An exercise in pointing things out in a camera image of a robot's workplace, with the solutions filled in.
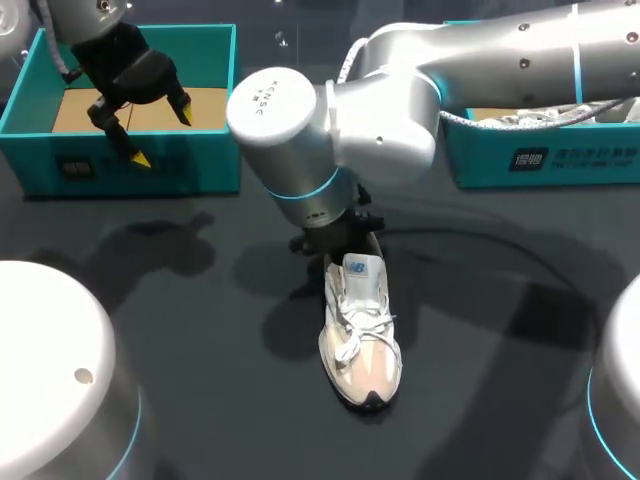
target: new balance logo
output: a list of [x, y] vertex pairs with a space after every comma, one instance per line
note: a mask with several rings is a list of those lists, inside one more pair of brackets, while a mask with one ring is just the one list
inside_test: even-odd
[[351, 262], [347, 265], [347, 273], [351, 275], [366, 275], [367, 264], [360, 262]]

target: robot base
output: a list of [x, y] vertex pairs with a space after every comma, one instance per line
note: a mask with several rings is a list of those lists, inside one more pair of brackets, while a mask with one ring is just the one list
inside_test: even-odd
[[151, 480], [144, 395], [107, 313], [73, 278], [0, 262], [0, 478]]
[[580, 450], [589, 480], [640, 479], [640, 277], [609, 316], [589, 375]]

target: sneaker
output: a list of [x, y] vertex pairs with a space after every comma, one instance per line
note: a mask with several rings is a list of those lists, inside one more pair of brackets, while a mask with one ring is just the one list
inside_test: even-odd
[[400, 384], [402, 356], [389, 311], [387, 270], [373, 234], [371, 254], [349, 253], [342, 265], [325, 257], [322, 363], [349, 406], [374, 410], [389, 404]]

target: gray table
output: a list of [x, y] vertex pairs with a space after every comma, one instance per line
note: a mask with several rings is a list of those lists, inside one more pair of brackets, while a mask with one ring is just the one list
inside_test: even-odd
[[[355, 23], [319, 66], [300, 60], [313, 28], [291, 27], [296, 64], [335, 74]], [[565, 480], [596, 325], [640, 272], [640, 189], [465, 193], [442, 156], [419, 186], [372, 189], [405, 370], [395, 407], [361, 418], [324, 375], [296, 231], [249, 171], [237, 197], [23, 202], [0, 170], [0, 256], [108, 309], [157, 415], [159, 480]]]

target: cardboard box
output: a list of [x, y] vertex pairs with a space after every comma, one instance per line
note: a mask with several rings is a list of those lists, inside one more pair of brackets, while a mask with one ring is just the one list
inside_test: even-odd
[[[128, 132], [223, 130], [227, 90], [185, 88], [191, 97], [193, 125], [180, 123], [166, 99], [148, 105], [125, 105], [116, 116]], [[53, 125], [53, 133], [100, 132], [87, 115], [87, 107], [100, 98], [93, 88], [67, 89]]]
[[[452, 112], [470, 120], [514, 110]], [[595, 123], [539, 131], [479, 130], [443, 122], [460, 188], [640, 183], [640, 124]]]
[[[156, 196], [239, 190], [239, 151], [225, 122], [226, 102], [240, 73], [236, 27], [140, 29], [152, 48], [176, 64], [180, 82], [192, 98], [193, 126], [182, 125], [166, 99], [127, 105], [118, 119], [153, 168], [117, 158], [87, 115], [100, 94], [86, 77], [67, 88], [41, 29], [0, 119], [0, 150], [25, 195]], [[69, 67], [77, 65], [68, 50], [62, 54]]]

